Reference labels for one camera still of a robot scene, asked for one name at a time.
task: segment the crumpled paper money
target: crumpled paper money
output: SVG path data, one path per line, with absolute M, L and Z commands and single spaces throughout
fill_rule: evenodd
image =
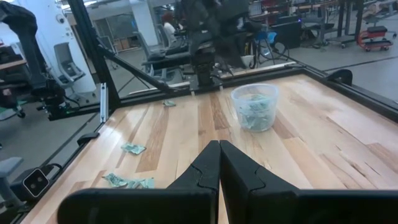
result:
M 141 146 L 138 144 L 131 144 L 131 143 L 125 143 L 124 145 L 121 146 L 121 148 L 124 151 L 134 153 L 135 155 L 142 153 L 146 149 L 145 146 Z
M 252 95 L 250 100 L 261 100 L 261 102 L 248 103 L 239 107 L 238 113 L 241 117 L 242 127 L 251 131 L 265 131 L 269 129 L 275 120 L 275 100 L 262 94 Z
M 163 101 L 163 105 L 165 106 L 175 106 L 175 103 L 171 100 L 165 100 Z
M 118 177 L 114 173 L 110 173 L 103 178 L 108 181 L 111 187 L 126 187 L 126 189 L 155 188 L 155 179 L 153 177 L 128 180 L 122 177 Z

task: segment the clear plastic tub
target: clear plastic tub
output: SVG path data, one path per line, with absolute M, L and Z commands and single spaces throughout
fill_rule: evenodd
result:
M 234 89 L 231 97 L 242 128 L 255 132 L 269 129 L 275 121 L 278 95 L 278 88 L 269 84 Z

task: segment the red equipment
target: red equipment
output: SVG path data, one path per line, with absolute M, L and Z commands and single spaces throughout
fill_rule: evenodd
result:
M 392 45 L 390 40 L 384 38 L 386 36 L 387 28 L 385 26 L 369 27 L 366 31 L 362 31 L 358 35 L 358 45 L 365 49 L 367 52 L 374 48 L 380 48 L 381 50 L 388 50 L 389 46 Z M 373 38 L 383 37 L 382 40 L 373 41 Z M 371 39 L 370 41 L 363 42 L 363 39 Z

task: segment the gray floor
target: gray floor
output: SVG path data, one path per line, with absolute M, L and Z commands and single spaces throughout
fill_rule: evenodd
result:
M 380 24 L 390 30 L 398 30 L 398 22 L 393 19 L 398 19 L 398 17 Z M 145 60 L 141 50 L 122 52 L 119 56 L 139 68 Z M 329 45 L 321 50 L 293 49 L 290 51 L 290 56 L 327 72 L 346 67 L 354 73 L 354 84 L 387 98 L 398 100 L 396 91 L 398 47 L 396 46 L 392 46 L 389 51 L 375 50 L 367 53 L 355 44 L 349 44 L 346 49 Z M 120 96 L 145 89 L 138 79 L 133 79 L 133 76 L 122 68 L 111 70 L 111 73 Z M 173 82 L 180 81 L 181 79 L 176 78 Z M 76 140 L 99 125 L 97 114 L 50 122 L 47 120 L 47 115 L 42 111 L 36 111 L 35 107 L 36 105 L 33 104 L 24 106 L 27 113 L 25 119 L 13 117 L 0 121 L 0 142 L 4 146 L 4 149 L 0 151 L 0 159 L 11 156 L 24 158 L 24 163 L 10 176 L 10 180 L 15 179 L 23 170 L 41 165 L 57 149 L 60 153 L 52 159 L 52 162 L 63 164 L 77 148 Z

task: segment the black metal frame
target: black metal frame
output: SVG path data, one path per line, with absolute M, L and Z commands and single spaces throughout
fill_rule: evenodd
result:
M 100 46 L 95 45 L 96 43 L 95 33 L 91 29 L 92 28 L 91 22 L 90 19 L 88 18 L 87 11 L 85 9 L 83 1 L 71 0 L 68 2 L 70 3 L 71 10 L 75 15 L 75 19 L 78 24 L 77 31 L 80 35 L 81 41 L 83 42 L 86 51 L 91 52 L 91 59 L 98 73 L 99 79 L 101 82 L 107 83 L 109 91 L 109 115 L 111 115 L 113 111 L 121 107 L 133 106 L 141 103 L 149 103 L 153 101 L 165 100 L 167 98 L 186 96 L 191 94 L 192 87 L 190 85 L 185 85 L 185 86 L 179 86 L 178 88 L 173 88 L 173 91 L 171 92 L 164 90 L 163 91 L 147 90 L 138 93 L 133 93 L 125 98 L 120 98 L 118 92 L 116 91 L 114 82 L 111 78 L 111 74 L 106 66 L 104 60 L 105 55 L 103 55 L 103 52 L 101 52 L 101 49 L 99 49 Z M 352 100 L 357 101 L 358 103 L 361 103 L 362 105 L 368 107 L 369 109 L 398 123 L 398 107 L 397 105 L 394 105 L 393 102 L 379 95 L 369 94 L 369 92 L 366 90 L 355 88 L 347 84 L 341 83 L 338 80 L 329 80 L 327 79 L 327 74 L 325 72 L 320 71 L 304 63 L 298 62 L 292 58 L 289 59 L 295 61 L 296 63 L 290 65 L 284 65 L 281 67 L 276 66 L 275 68 L 267 69 L 265 71 L 258 70 L 256 72 L 252 72 L 249 75 L 236 75 L 234 77 L 222 78 L 223 82 L 222 86 L 228 88 L 248 83 L 272 80 L 275 78 L 283 78 L 293 75 L 304 74 L 322 83 L 323 85 L 337 91 L 338 93 L 341 93 L 342 95 L 345 95 L 348 98 L 351 98 Z M 196 94 L 206 93 L 218 90 L 219 88 L 220 85 L 207 86 L 197 89 L 195 93 Z M 65 116 L 62 117 L 54 117 L 51 119 L 62 119 L 66 117 L 79 116 L 82 114 L 98 112 L 99 110 L 100 110 L 100 104 L 97 103 L 93 105 L 84 106 L 81 108 L 80 111 L 71 114 L 66 114 Z M 102 127 L 102 125 L 103 124 L 100 124 L 96 128 L 95 132 L 97 132 Z M 66 170 L 66 168 L 73 162 L 76 156 L 79 155 L 79 153 L 82 150 L 84 150 L 86 145 L 87 143 L 82 144 L 77 148 L 77 150 L 73 153 L 71 158 L 67 160 L 66 164 L 59 170 L 59 172 L 57 172 L 57 174 L 54 177 L 52 177 L 51 185 L 54 184 L 55 181 L 57 181 L 57 179 Z M 33 208 L 37 202 L 29 204 L 29 206 L 26 208 L 26 211 L 18 214 L 15 223 L 21 222 L 22 219 L 28 214 L 29 210 Z

